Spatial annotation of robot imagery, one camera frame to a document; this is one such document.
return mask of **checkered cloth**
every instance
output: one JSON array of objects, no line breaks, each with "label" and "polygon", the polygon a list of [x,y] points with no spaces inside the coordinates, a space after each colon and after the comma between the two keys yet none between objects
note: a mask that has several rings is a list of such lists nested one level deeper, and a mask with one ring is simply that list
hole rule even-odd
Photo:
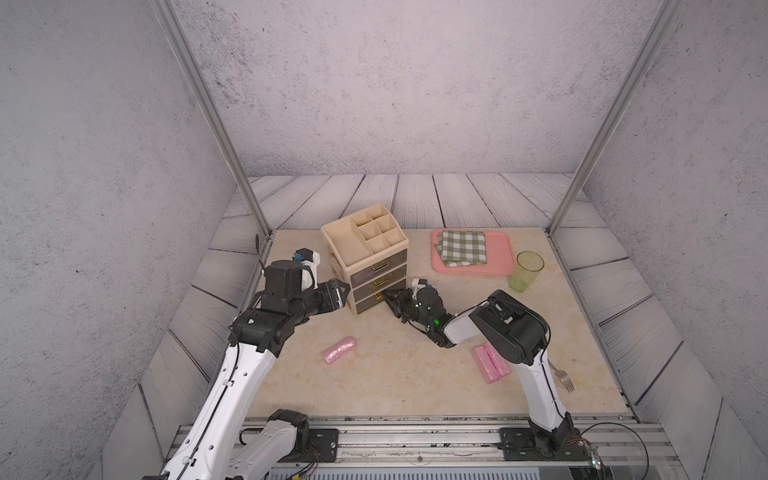
[{"label": "checkered cloth", "polygon": [[435,248],[445,266],[480,265],[486,262],[485,234],[471,230],[443,230]]}]

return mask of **fork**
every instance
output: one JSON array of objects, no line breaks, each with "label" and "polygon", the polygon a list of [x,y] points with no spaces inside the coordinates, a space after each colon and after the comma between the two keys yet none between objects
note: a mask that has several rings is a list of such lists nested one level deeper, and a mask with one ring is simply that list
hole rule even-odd
[{"label": "fork", "polygon": [[574,383],[571,381],[571,377],[568,375],[568,372],[565,370],[558,370],[558,367],[552,365],[552,362],[549,362],[549,366],[554,370],[554,376],[558,377],[560,381],[563,382],[563,385],[565,385],[565,389],[568,390],[568,393],[572,393],[574,390],[576,390],[576,387],[574,387]]}]

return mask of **table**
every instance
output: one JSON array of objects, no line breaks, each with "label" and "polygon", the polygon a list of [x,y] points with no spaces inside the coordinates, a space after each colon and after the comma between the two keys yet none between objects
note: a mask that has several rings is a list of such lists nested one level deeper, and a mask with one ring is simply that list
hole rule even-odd
[{"label": "table", "polygon": [[[603,354],[561,271],[544,231],[538,227],[498,228],[510,238],[516,255],[539,253],[545,268],[525,293],[507,286],[506,276],[438,273],[432,269],[431,230],[404,230],[410,240],[408,275],[425,277],[450,313],[459,313],[491,292],[503,289],[540,313],[552,328],[550,360],[568,371],[576,390],[557,383],[569,412],[626,414]],[[278,230],[268,262],[290,258],[307,247],[320,252],[318,281],[333,276],[319,230]],[[328,347],[353,336],[357,347],[332,365],[321,356]],[[385,303],[354,316],[348,307],[313,316],[298,326],[265,378],[249,417],[267,417],[292,409],[315,417],[524,415],[522,386],[510,376],[486,384],[470,350],[482,336],[441,349],[411,326],[400,323]]]}]

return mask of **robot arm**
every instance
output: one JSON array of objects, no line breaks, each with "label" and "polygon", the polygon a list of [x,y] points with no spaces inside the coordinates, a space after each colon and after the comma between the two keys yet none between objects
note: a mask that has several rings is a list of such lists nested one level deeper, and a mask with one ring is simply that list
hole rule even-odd
[{"label": "robot arm", "polygon": [[554,387],[547,353],[549,325],[538,313],[496,290],[480,304],[452,316],[445,312],[437,290],[424,279],[414,280],[412,289],[386,293],[385,298],[395,316],[421,330],[438,346],[451,348],[483,335],[515,365],[542,456],[551,456],[565,439],[578,436]]},{"label": "robot arm", "polygon": [[306,415],[279,410],[230,460],[248,407],[294,328],[346,305],[349,285],[338,279],[317,283],[318,264],[317,253],[301,249],[293,260],[264,270],[264,291],[235,319],[221,370],[189,434],[162,475],[145,480],[260,480],[282,457],[306,450]]}]

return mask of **pink sponge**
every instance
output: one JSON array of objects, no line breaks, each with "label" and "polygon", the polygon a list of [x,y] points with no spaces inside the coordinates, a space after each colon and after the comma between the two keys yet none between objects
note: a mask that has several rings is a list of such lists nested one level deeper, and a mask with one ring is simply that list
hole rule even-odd
[{"label": "pink sponge", "polygon": [[512,370],[509,368],[507,361],[504,360],[504,357],[501,356],[495,348],[493,348],[493,345],[491,345],[490,342],[485,342],[483,346],[485,347],[485,351],[488,353],[488,356],[491,357],[491,363],[493,363],[493,366],[496,368],[496,372],[498,372],[499,377],[507,376],[512,373]]},{"label": "pink sponge", "polygon": [[497,382],[501,378],[496,367],[493,366],[493,362],[491,361],[491,357],[488,355],[485,346],[480,345],[472,349],[472,356],[475,357],[475,361],[480,368],[480,373],[482,373],[485,383]]},{"label": "pink sponge", "polygon": [[336,345],[323,352],[323,359],[328,364],[333,363],[338,360],[339,357],[353,348],[355,348],[355,339],[351,336],[348,336],[341,342],[338,342]]}]

